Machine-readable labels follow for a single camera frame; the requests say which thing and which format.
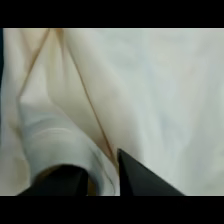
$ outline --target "white fabric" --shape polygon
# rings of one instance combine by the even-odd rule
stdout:
[[[67,163],[119,195],[122,148],[187,195],[224,195],[223,56],[223,29],[5,29],[0,194]]]

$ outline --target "cream fabric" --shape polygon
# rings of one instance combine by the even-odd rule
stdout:
[[[122,148],[187,195],[224,195],[223,29],[5,29],[0,194]]]

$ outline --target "white cloth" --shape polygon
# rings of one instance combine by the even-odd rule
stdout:
[[[0,194],[122,148],[187,195],[224,195],[223,29],[5,29]]]

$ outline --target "cloth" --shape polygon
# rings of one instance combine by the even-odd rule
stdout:
[[[186,195],[224,195],[223,29],[5,29],[0,194],[122,148]]]

